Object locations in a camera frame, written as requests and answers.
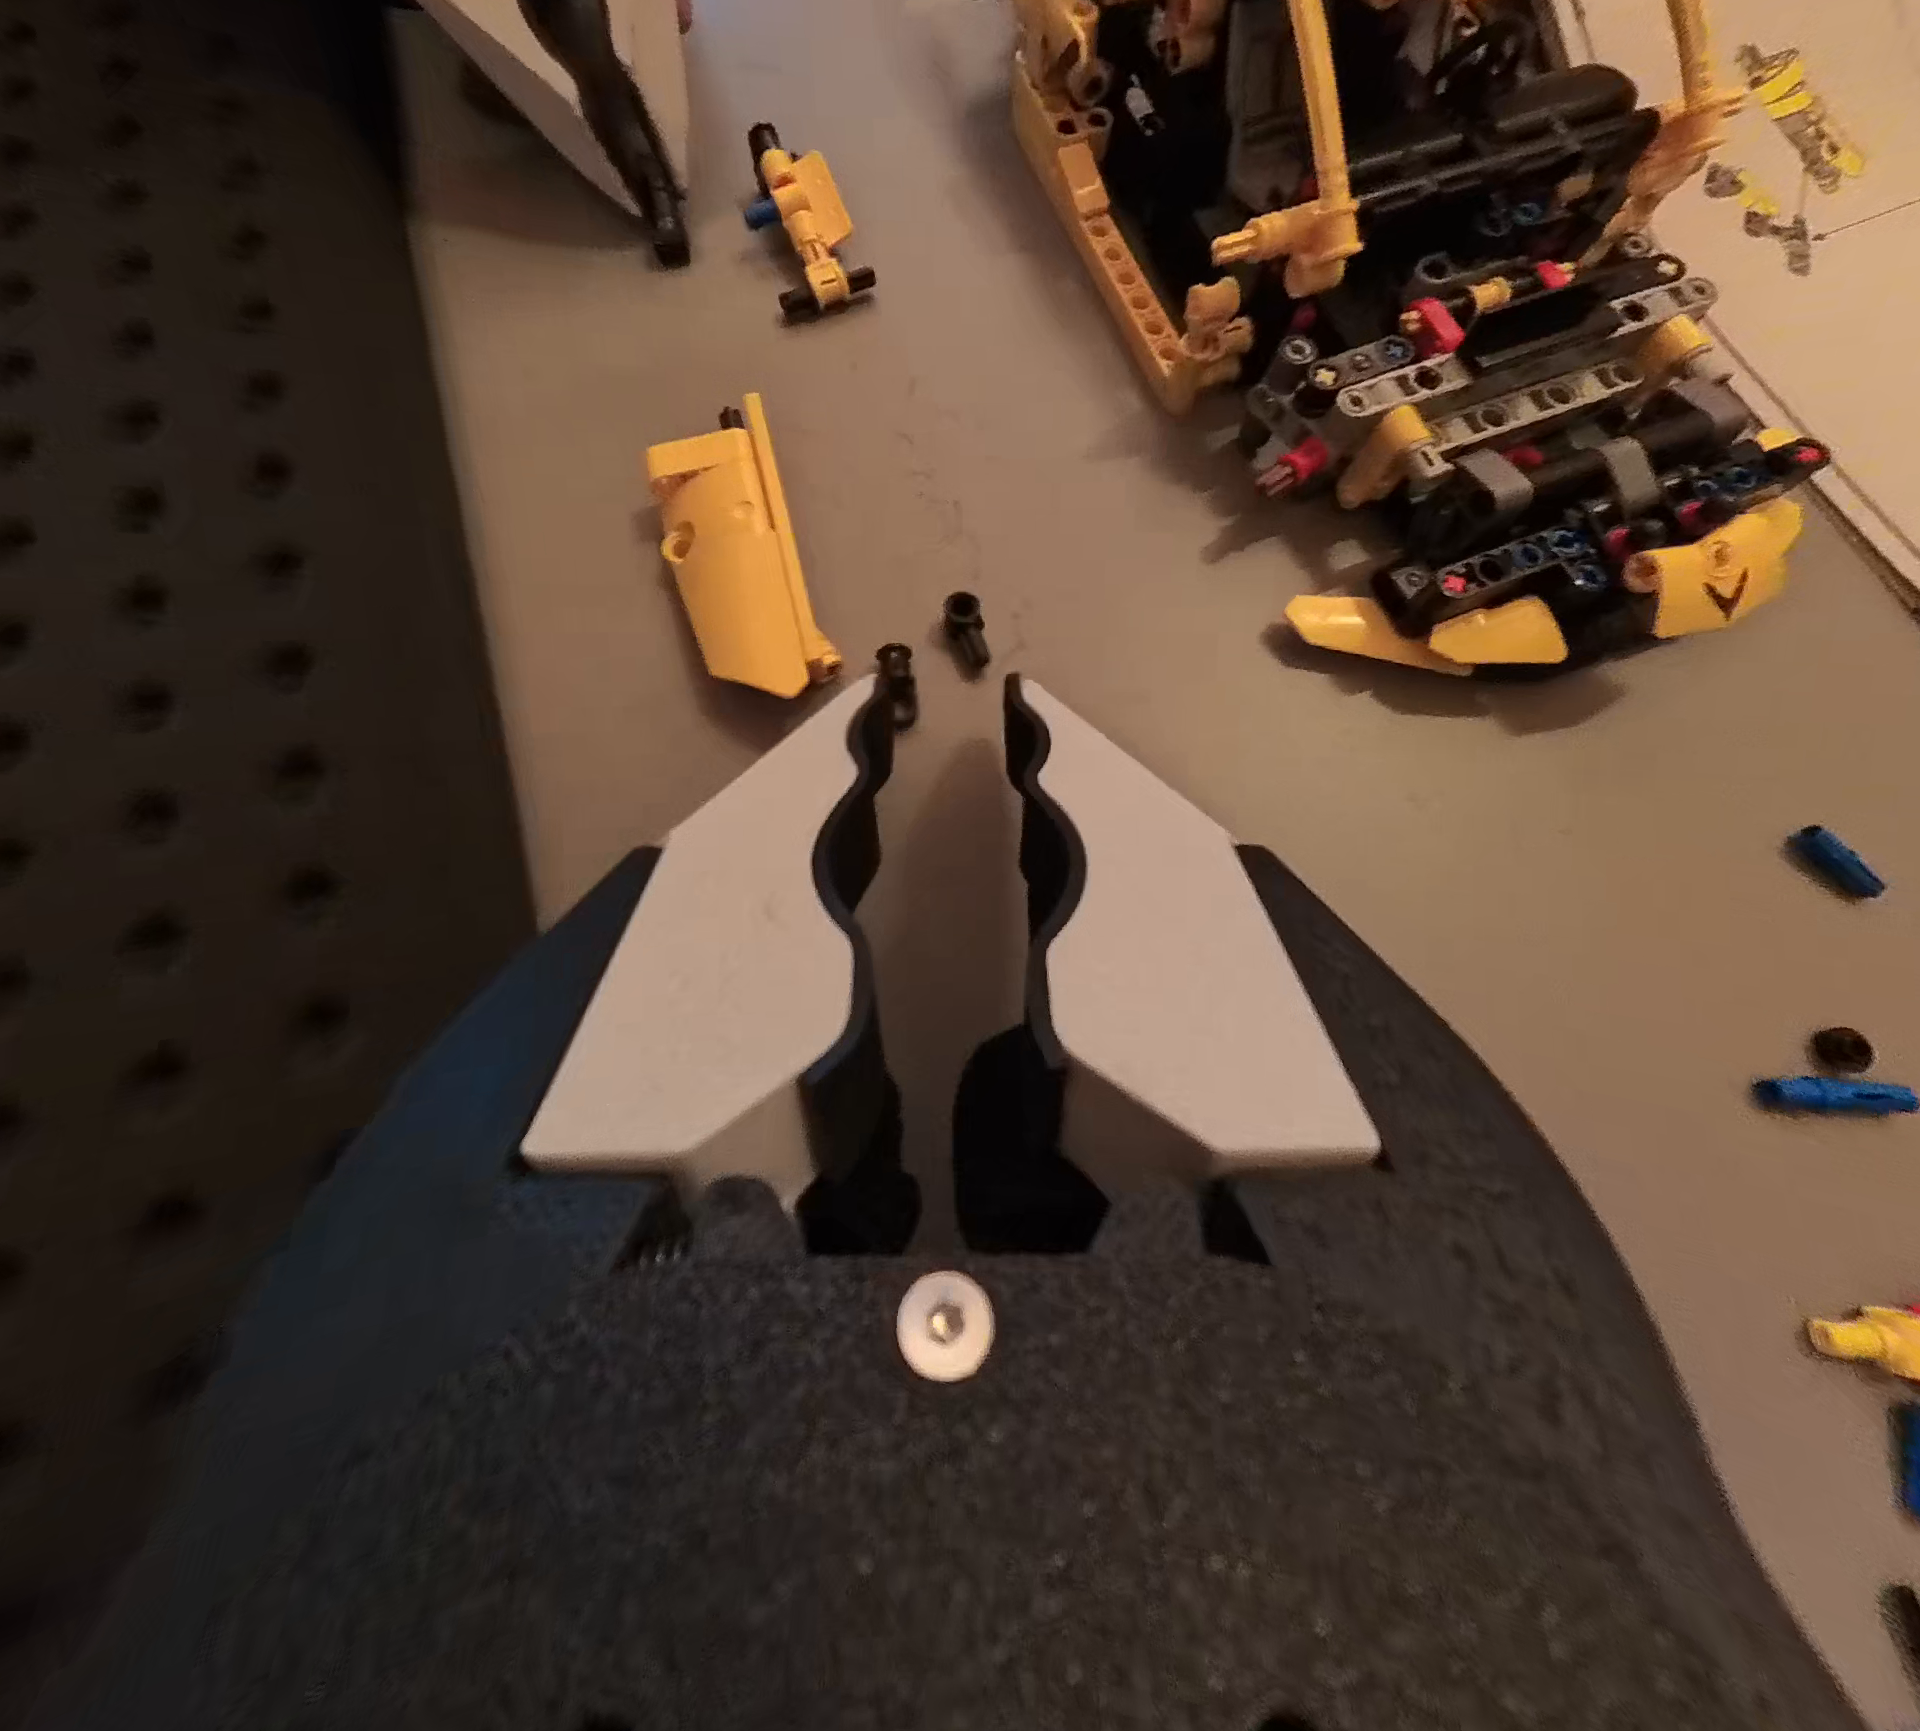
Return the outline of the black perforated mat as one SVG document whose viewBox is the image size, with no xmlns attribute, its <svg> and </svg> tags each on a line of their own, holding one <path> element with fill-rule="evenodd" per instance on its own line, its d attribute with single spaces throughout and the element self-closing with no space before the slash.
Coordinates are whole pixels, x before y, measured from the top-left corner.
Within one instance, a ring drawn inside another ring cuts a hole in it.
<svg viewBox="0 0 1920 1731">
<path fill-rule="evenodd" d="M 5 1727 L 534 924 L 389 0 L 3 0 Z"/>
</svg>

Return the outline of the small yellow black brick assembly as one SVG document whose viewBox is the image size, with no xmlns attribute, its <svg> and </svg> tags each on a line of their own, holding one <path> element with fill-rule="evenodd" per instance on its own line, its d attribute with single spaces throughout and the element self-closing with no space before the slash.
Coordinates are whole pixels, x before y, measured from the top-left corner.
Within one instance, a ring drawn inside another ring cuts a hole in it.
<svg viewBox="0 0 1920 1731">
<path fill-rule="evenodd" d="M 797 257 L 797 282 L 780 293 L 785 326 L 811 323 L 877 291 L 877 271 L 847 263 L 852 214 L 820 152 L 797 153 L 769 121 L 748 132 L 756 194 L 741 207 L 749 233 L 784 233 Z"/>
</svg>

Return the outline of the grey desk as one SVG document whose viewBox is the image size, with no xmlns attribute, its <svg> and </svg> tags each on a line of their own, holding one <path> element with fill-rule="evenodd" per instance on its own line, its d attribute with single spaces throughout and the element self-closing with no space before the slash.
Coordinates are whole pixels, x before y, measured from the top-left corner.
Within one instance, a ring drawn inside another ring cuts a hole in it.
<svg viewBox="0 0 1920 1731">
<path fill-rule="evenodd" d="M 543 922 L 768 749 L 797 704 L 710 681 L 642 452 L 765 398 L 806 577 L 852 667 L 917 651 L 922 722 L 863 905 L 925 1243 L 953 1231 L 947 1095 L 1019 1010 L 1019 807 L 1000 687 L 941 650 L 984 601 L 996 672 L 1054 691 L 1325 900 L 1524 1103 L 1659 1319 L 1752 1551 L 1861 1715 L 1915 1724 L 1877 1613 L 1915 1574 L 1876 1377 L 1801 1326 L 1915 1297 L 1915 1127 L 1748 1099 L 1861 1029 L 1915 1085 L 1915 629 L 1824 513 L 1785 602 L 1609 674 L 1476 687 L 1280 650 L 1335 537 L 1258 510 L 1212 426 L 1143 393 L 1003 98 L 986 0 L 693 0 L 693 263 L 461 97 L 398 15 L 413 238 Z M 748 132 L 820 152 L 877 291 L 780 321 Z M 1823 826 L 1887 884 L 1797 867 Z"/>
</svg>

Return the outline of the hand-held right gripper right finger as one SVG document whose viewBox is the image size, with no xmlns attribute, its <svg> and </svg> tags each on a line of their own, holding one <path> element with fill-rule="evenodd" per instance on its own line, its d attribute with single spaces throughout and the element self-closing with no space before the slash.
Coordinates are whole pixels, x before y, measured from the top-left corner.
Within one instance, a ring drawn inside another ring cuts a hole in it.
<svg viewBox="0 0 1920 1731">
<path fill-rule="evenodd" d="M 1272 858 L 1034 678 L 1007 678 L 1002 721 L 1028 946 L 1019 1022 L 954 1094 L 957 1224 L 1100 1229 L 1157 1184 L 1379 1166 Z"/>
</svg>

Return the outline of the yellow curved panel piece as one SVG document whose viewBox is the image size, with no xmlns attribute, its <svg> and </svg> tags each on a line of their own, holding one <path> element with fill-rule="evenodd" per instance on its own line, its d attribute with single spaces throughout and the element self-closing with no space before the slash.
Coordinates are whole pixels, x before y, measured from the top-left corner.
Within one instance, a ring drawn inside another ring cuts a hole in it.
<svg viewBox="0 0 1920 1731">
<path fill-rule="evenodd" d="M 844 656 L 810 602 L 762 398 L 742 395 L 710 432 L 652 445 L 645 476 L 707 674 L 780 701 L 838 678 Z"/>
</svg>

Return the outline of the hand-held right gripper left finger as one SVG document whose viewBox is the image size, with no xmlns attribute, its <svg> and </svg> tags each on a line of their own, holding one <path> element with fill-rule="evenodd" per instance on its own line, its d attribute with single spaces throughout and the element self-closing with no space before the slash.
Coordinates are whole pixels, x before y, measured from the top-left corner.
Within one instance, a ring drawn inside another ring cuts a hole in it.
<svg viewBox="0 0 1920 1731">
<path fill-rule="evenodd" d="M 838 690 L 666 832 L 521 1135 L 532 1171 L 748 1177 L 808 1229 L 915 1229 L 902 1095 L 857 909 L 892 701 Z"/>
</svg>

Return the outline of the yellow brick car model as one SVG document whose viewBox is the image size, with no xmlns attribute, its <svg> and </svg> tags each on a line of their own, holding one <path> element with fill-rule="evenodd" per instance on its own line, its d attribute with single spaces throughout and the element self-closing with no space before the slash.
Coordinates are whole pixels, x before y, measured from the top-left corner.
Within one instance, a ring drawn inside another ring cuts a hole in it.
<svg viewBox="0 0 1920 1731">
<path fill-rule="evenodd" d="M 1009 0 L 1019 143 L 1170 416 L 1397 547 L 1294 635 L 1440 677 L 1721 633 L 1833 461 L 1648 223 L 1735 114 L 1701 0 Z"/>
</svg>

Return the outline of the yellow pin piece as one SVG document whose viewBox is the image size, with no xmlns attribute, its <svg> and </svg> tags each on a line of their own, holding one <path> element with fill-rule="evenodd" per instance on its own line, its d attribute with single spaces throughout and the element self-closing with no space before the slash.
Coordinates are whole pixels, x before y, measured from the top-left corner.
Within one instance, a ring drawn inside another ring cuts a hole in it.
<svg viewBox="0 0 1920 1731">
<path fill-rule="evenodd" d="M 1805 1339 L 1813 1354 L 1868 1366 L 1903 1384 L 1920 1380 L 1915 1306 L 1871 1306 L 1839 1319 L 1810 1316 Z"/>
</svg>

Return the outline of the open instruction booklet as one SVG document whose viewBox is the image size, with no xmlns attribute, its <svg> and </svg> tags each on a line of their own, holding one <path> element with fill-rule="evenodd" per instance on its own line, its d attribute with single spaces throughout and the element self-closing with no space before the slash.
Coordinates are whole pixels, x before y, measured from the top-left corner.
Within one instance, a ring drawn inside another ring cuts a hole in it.
<svg viewBox="0 0 1920 1731">
<path fill-rule="evenodd" d="M 1742 391 L 1832 449 L 1817 488 L 1915 607 L 1919 0 L 1703 6 L 1742 107 L 1657 233 L 1718 282 Z"/>
</svg>

